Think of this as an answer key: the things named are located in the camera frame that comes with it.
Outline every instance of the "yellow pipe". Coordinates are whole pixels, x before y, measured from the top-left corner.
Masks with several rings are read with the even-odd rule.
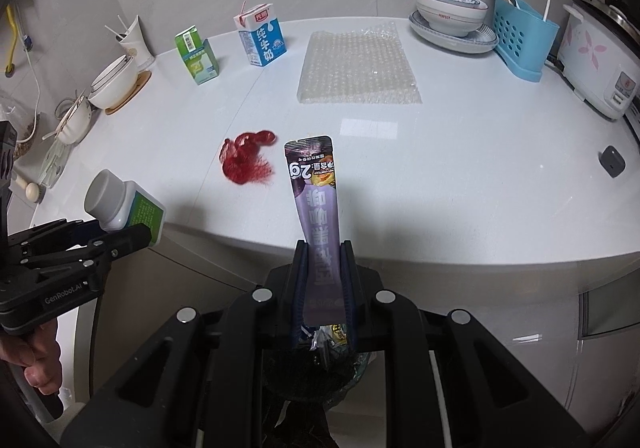
[[[15,65],[14,65],[14,51],[15,44],[18,42],[18,26],[15,24],[14,20],[14,10],[11,8],[11,4],[6,7],[6,19],[11,25],[11,30],[13,33],[13,38],[11,40],[11,47],[9,49],[9,55],[6,60],[6,68],[4,69],[4,75],[7,78],[10,78],[14,75]]]

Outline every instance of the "white countertop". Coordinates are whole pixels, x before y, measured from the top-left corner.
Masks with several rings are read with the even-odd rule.
[[[303,238],[284,144],[334,142],[340,239],[359,257],[415,263],[519,265],[640,251],[640,153],[546,68],[513,76],[494,52],[462,56],[422,41],[395,19],[422,104],[300,104],[312,32],[343,32],[390,18],[285,22],[286,54],[250,65],[237,33],[210,38],[221,75],[197,86],[177,51],[119,112],[100,114],[73,150],[33,224],[89,219],[84,194],[103,168],[161,200],[168,221],[252,249],[292,249]],[[218,152],[225,137],[269,129],[268,185],[233,184]],[[612,179],[598,152],[626,161]]]

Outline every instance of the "purple snack packet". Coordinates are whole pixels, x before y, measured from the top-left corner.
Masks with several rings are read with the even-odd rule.
[[[318,327],[344,323],[340,282],[340,232],[331,138],[309,137],[284,145],[293,196],[309,244],[303,319]]]

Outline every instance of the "white bowl with handle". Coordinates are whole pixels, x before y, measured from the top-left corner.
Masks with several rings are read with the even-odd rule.
[[[120,103],[136,86],[138,66],[132,56],[109,81],[89,95],[89,102],[98,108],[111,108]]]
[[[73,144],[82,141],[84,136],[89,132],[91,124],[91,105],[86,97],[82,96],[82,101],[76,109],[69,108],[71,114],[67,118],[65,126],[62,127],[58,134],[58,140],[63,144]]]
[[[415,0],[434,31],[464,37],[482,26],[488,6],[482,0]]]

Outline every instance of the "small black device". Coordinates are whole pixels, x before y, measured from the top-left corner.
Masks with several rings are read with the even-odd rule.
[[[625,170],[625,160],[612,145],[604,148],[604,152],[599,155],[600,164],[611,177],[618,177]]]

